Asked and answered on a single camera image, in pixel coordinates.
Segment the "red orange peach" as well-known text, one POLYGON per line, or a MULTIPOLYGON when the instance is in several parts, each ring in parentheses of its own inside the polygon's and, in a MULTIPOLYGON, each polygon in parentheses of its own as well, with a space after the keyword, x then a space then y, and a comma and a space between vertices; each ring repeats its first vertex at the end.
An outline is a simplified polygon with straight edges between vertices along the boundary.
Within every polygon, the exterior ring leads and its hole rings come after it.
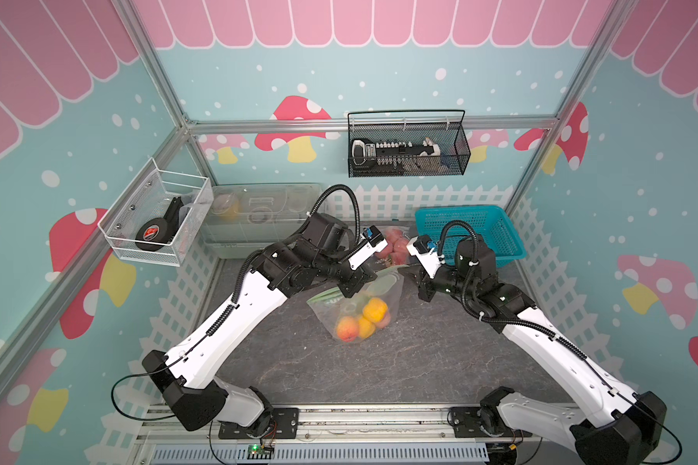
POLYGON ((359 332, 359 321, 352 316, 341 317, 335 328, 337 338, 343 342, 354 341, 359 336, 359 332))

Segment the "clear blue zip-top bag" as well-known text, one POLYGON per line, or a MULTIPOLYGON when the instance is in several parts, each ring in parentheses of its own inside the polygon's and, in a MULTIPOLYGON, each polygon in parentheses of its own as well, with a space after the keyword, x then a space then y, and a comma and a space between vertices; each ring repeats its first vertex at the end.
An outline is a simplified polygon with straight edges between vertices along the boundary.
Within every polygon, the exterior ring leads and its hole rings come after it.
MULTIPOLYGON (((389 228, 389 227, 401 228, 401 230, 403 230, 403 232, 404 232, 405 239, 407 239, 409 242, 409 240, 410 240, 410 236, 409 236, 410 228, 409 227, 403 226, 403 225, 398 225, 398 224, 393 224, 393 225, 380 226, 379 228, 383 234, 384 230, 386 228, 389 228)), ((382 252, 375 253, 373 255, 372 265, 376 269, 389 269, 389 267, 401 267, 402 265, 395 265, 392 262, 391 254, 393 253, 393 250, 394 250, 394 244, 389 244, 382 252)))

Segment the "green zipper bag with coasters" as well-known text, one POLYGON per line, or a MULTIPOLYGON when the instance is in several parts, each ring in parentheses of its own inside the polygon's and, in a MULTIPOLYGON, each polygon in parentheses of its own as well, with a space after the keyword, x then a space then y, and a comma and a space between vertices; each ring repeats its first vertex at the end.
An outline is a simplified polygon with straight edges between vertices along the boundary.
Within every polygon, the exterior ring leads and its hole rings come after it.
MULTIPOLYGON (((371 298, 382 298, 388 304, 388 313, 392 314, 392 321, 397 319, 397 314, 401 309, 401 297, 403 296, 404 276, 401 274, 403 267, 390 267, 376 272, 376 279, 366 285, 352 296, 345 298, 339 288, 335 287, 308 300, 308 306, 313 311, 321 324, 329 331, 333 339, 343 342, 337 338, 335 328, 341 317, 352 316, 357 320, 363 316, 363 308, 371 298)), ((347 344, 364 341, 357 337, 347 344)))

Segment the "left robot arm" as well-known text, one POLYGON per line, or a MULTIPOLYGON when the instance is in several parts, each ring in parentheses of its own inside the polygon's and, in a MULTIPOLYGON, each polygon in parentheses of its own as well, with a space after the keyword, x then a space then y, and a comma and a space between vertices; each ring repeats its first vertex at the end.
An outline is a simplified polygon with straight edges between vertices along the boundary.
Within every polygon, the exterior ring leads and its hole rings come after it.
POLYGON ((324 191, 298 230, 285 240, 252 252, 242 264, 232 294, 191 335, 167 352, 143 359, 144 378, 162 394, 171 418, 188 431, 228 422, 254 437, 268 433, 273 407, 252 387, 218 378, 230 354, 275 309, 322 281, 333 282, 345 298, 376 279, 368 260, 388 244, 376 226, 363 229, 361 217, 348 227, 321 212, 331 195, 343 191, 355 210, 354 191, 335 184, 324 191))

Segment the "pink peach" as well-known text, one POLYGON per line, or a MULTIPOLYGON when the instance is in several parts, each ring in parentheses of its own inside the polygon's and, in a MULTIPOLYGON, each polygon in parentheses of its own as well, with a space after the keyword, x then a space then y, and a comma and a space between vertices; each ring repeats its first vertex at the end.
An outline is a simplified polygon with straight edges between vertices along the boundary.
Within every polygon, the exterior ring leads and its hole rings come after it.
POLYGON ((392 314, 391 313, 386 313, 384 318, 376 324, 376 327, 378 329, 385 329, 385 327, 388 327, 392 321, 392 314))
POLYGON ((405 238, 403 230, 397 227, 386 228, 383 234, 389 244, 395 244, 398 240, 405 238))
POLYGON ((408 240, 405 238, 399 239, 394 244, 394 250, 391 254, 392 262, 395 265, 405 265, 408 263, 410 254, 407 249, 408 240))

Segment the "pink peach front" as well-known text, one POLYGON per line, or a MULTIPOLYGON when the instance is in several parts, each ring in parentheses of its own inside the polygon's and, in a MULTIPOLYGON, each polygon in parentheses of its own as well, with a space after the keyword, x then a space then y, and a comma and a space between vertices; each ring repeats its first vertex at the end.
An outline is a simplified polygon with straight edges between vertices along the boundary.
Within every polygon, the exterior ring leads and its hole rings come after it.
POLYGON ((392 314, 391 313, 386 313, 384 318, 376 324, 376 327, 378 329, 385 329, 385 327, 388 327, 392 321, 392 314))

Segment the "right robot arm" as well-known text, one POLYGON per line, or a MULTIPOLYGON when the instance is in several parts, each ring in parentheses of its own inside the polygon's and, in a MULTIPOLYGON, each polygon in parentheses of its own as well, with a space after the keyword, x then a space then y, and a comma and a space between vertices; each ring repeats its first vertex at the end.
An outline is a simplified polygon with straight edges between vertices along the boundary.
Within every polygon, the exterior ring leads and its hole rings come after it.
POLYGON ((479 429, 490 437, 525 431, 574 451, 585 464, 647 464, 666 432, 665 403, 602 369, 563 335, 537 303, 499 280, 494 251, 461 221, 447 223, 439 240, 417 236, 409 254, 420 265, 420 300, 437 294, 524 350, 575 402, 560 407, 498 387, 479 402, 479 429))

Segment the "yellow peach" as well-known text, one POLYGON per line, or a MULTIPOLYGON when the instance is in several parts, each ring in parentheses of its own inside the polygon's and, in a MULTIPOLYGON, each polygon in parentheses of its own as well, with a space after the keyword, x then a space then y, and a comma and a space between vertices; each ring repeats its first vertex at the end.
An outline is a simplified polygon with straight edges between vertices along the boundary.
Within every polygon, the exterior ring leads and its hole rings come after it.
POLYGON ((371 298, 363 308, 363 316, 370 323, 380 323, 388 313, 388 304, 382 298, 371 298))
POLYGON ((376 331, 376 325, 365 317, 358 319, 358 327, 358 337, 363 340, 370 338, 376 331))

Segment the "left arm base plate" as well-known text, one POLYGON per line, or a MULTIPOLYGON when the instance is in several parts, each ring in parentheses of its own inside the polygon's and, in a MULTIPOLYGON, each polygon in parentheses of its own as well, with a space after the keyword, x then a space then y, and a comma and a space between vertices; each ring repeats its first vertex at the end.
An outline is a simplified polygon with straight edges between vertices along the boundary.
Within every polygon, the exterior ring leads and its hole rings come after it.
POLYGON ((220 440, 295 439, 299 424, 298 408, 267 409, 254 424, 243 427, 234 422, 219 422, 220 440))

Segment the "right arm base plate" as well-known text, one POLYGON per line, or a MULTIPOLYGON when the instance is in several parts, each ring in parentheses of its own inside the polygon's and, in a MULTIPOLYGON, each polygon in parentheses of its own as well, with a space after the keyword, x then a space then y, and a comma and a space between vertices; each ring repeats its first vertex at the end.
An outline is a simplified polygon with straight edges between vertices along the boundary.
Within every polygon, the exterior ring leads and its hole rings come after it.
POLYGON ((518 443, 532 436, 529 432, 505 426, 490 409, 481 409, 480 406, 451 407, 446 420, 458 439, 490 438, 518 443))

